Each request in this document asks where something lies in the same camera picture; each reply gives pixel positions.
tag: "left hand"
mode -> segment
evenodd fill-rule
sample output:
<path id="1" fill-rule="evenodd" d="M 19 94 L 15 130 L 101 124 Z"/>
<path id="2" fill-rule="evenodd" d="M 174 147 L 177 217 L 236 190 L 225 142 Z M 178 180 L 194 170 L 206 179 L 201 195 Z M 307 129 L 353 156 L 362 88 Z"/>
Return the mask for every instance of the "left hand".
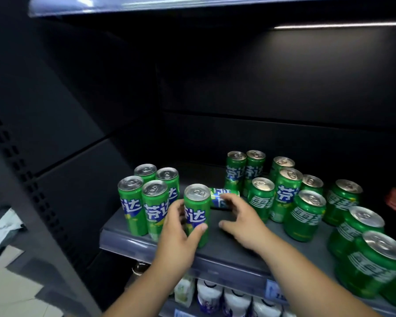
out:
<path id="1" fill-rule="evenodd" d="M 164 273 L 169 273 L 178 280 L 191 267 L 201 236 L 208 228 L 207 224 L 200 224 L 189 237 L 186 236 L 180 223 L 184 211 L 183 199 L 170 205 L 153 261 L 153 265 L 161 267 Z"/>

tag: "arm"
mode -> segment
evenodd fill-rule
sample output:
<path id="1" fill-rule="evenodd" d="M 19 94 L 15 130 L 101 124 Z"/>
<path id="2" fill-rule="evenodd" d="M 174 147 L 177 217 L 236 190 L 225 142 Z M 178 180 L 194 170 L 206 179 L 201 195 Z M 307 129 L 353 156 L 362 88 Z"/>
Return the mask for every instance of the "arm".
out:
<path id="1" fill-rule="evenodd" d="M 192 265 L 195 250 L 207 224 L 197 226 L 189 237 L 180 223 L 183 199 L 172 203 L 164 219 L 155 258 L 103 314 L 103 317 L 155 317 L 167 297 Z"/>
<path id="2" fill-rule="evenodd" d="M 235 194 L 232 202 L 236 221 L 219 226 L 244 247 L 259 254 L 270 267 L 282 292 L 299 317 L 376 317 L 374 310 L 327 277 L 293 246 L 272 233 L 255 210 Z"/>

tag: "tiled floor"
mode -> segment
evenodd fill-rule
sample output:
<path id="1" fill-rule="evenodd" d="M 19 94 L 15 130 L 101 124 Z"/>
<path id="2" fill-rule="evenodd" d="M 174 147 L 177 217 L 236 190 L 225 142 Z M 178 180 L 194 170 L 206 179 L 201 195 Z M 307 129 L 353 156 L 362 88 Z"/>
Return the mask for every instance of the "tiled floor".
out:
<path id="1" fill-rule="evenodd" d="M 8 246 L 0 256 L 0 317 L 62 317 L 60 309 L 35 298 L 42 285 L 5 268 L 21 253 Z"/>

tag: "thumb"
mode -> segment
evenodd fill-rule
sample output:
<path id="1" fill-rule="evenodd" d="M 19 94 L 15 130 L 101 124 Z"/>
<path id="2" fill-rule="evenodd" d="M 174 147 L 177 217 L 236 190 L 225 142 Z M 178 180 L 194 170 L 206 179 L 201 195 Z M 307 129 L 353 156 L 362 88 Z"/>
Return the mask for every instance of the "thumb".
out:
<path id="1" fill-rule="evenodd" d="M 208 229 L 207 224 L 199 224 L 198 226 L 195 227 L 194 230 L 192 230 L 186 243 L 189 244 L 191 248 L 196 249 L 198 247 L 198 243 L 202 235 L 205 233 L 207 229 Z"/>
<path id="2" fill-rule="evenodd" d="M 219 222 L 219 227 L 224 231 L 228 232 L 231 235 L 235 235 L 236 231 L 236 222 L 235 221 L 228 221 L 228 220 L 221 220 Z"/>

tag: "price label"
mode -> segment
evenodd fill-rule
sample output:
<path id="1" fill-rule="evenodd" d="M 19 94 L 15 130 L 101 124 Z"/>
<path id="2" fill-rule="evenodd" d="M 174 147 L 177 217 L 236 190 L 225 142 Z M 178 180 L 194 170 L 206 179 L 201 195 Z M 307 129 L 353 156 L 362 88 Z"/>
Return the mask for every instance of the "price label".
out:
<path id="1" fill-rule="evenodd" d="M 187 312 L 184 312 L 179 309 L 174 310 L 174 317 L 195 317 L 194 315 L 188 314 Z"/>
<path id="2" fill-rule="evenodd" d="M 279 284 L 267 279 L 267 284 L 266 284 L 266 295 L 265 297 L 268 300 L 274 300 L 274 301 L 280 301 L 282 303 L 287 304 L 287 300 L 285 295 L 282 293 L 280 290 Z"/>

